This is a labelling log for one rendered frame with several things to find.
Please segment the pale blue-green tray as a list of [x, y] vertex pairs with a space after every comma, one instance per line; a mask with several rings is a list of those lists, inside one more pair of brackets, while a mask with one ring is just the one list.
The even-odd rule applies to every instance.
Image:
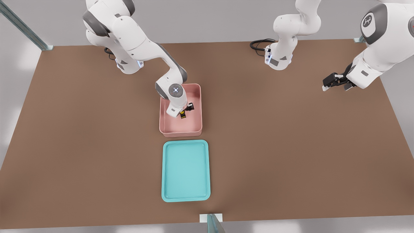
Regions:
[[205, 140], [164, 143], [161, 197], [167, 203], [205, 201], [211, 195], [209, 147]]

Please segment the pink rectangular box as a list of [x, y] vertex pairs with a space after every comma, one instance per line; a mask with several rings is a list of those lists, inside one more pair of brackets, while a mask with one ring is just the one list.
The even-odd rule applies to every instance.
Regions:
[[201, 87], [196, 83], [183, 84], [188, 102], [194, 110], [186, 111], [186, 118], [171, 117], [166, 113], [169, 101], [160, 99], [159, 130], [167, 138], [200, 136], [202, 133], [202, 99]]

